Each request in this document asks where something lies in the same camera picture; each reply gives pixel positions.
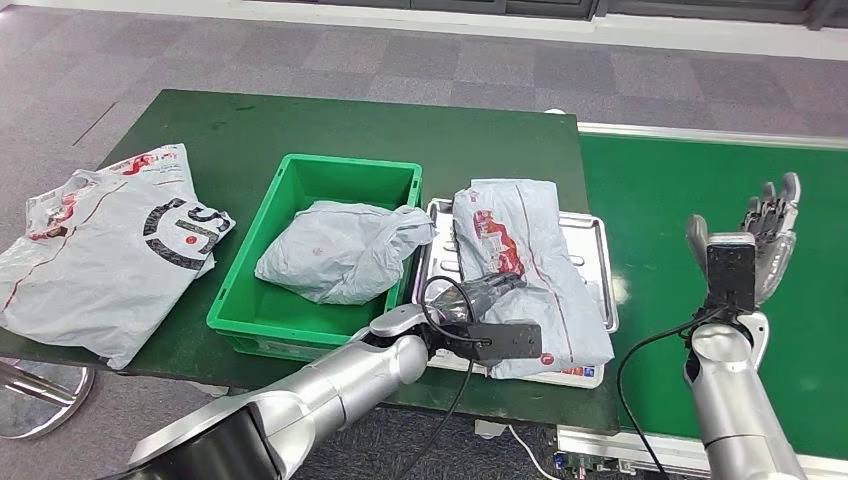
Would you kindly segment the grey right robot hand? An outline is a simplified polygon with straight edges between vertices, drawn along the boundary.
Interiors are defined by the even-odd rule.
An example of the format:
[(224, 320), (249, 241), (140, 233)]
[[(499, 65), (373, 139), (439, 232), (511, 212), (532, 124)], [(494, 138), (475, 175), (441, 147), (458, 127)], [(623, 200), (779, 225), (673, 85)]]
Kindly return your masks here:
[(771, 182), (751, 197), (740, 222), (739, 232), (754, 241), (754, 302), (765, 303), (777, 290), (796, 244), (794, 224), (799, 213), (801, 184), (799, 176), (787, 172), (782, 190)]

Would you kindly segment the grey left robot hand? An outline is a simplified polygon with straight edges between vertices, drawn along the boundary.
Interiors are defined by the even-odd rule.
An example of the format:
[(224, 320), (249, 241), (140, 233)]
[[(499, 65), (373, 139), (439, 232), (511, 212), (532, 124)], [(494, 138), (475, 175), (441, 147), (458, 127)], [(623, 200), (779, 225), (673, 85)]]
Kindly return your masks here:
[(448, 284), (429, 302), (447, 323), (480, 321), (501, 297), (526, 286), (522, 277), (514, 272), (488, 273), (463, 282), (443, 275), (435, 276), (433, 280)]

